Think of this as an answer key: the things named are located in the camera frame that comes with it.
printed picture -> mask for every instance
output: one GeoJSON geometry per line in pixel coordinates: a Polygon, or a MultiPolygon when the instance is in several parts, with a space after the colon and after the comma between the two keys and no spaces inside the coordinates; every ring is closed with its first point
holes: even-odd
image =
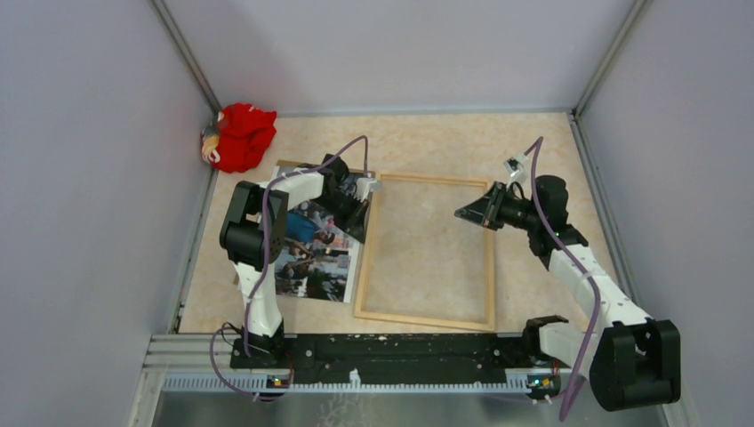
{"type": "MultiPolygon", "coordinates": [[[[276,166],[272,178],[294,169],[276,166]]],[[[355,194],[356,180],[362,176],[351,173],[341,190],[355,194]]],[[[311,201],[289,209],[285,243],[275,261],[278,295],[350,302],[360,244],[335,227],[331,214],[311,201]]]]}

stuffed toy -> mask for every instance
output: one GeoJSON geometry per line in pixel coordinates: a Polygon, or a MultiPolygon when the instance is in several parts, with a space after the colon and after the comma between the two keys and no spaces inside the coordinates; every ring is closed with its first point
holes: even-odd
{"type": "Polygon", "coordinates": [[[275,136],[276,118],[252,104],[227,106],[202,131],[202,158],[227,173],[256,167],[275,136]]]}

crumpled red clothing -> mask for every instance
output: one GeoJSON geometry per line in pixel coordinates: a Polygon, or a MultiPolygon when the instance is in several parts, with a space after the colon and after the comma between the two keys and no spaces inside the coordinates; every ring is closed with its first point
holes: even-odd
{"type": "Polygon", "coordinates": [[[276,111],[262,111],[252,104],[233,104],[222,109],[217,124],[220,141],[218,161],[210,160],[223,172],[245,172],[259,165],[264,152],[275,137],[276,111]]]}

gray wall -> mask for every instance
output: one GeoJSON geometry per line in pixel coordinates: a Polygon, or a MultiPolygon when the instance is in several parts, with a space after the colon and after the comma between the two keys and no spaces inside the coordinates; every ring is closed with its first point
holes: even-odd
{"type": "Polygon", "coordinates": [[[639,296],[702,425],[751,425],[754,3],[654,2],[585,118],[639,296]]]}
{"type": "Polygon", "coordinates": [[[210,116],[145,0],[0,6],[0,425],[118,426],[210,116]]]}
{"type": "Polygon", "coordinates": [[[168,0],[221,103],[288,115],[566,109],[628,0],[168,0]]]}

wooden table surface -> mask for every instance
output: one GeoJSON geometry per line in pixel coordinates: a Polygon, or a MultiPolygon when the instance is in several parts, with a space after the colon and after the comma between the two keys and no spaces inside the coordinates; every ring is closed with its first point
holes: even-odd
{"type": "MultiPolygon", "coordinates": [[[[565,113],[297,117],[278,119],[276,128],[277,135],[256,169],[218,175],[180,325],[183,333],[214,332],[225,321],[243,323],[241,294],[233,285],[236,272],[219,245],[221,223],[236,183],[267,181],[279,159],[317,164],[325,153],[334,153],[361,134],[369,137],[371,170],[481,176],[498,181],[506,181],[505,159],[544,136],[538,172],[565,179],[570,222],[589,240],[602,266],[614,277],[565,113]]],[[[363,147],[356,145],[343,158],[350,166],[361,168],[363,155],[363,147]]],[[[520,332],[528,318],[551,314],[586,327],[587,319],[573,297],[529,251],[524,231],[499,230],[494,244],[497,331],[520,332]]],[[[460,332],[357,319],[350,303],[287,296],[278,296],[277,302],[289,333],[460,332]]]]}

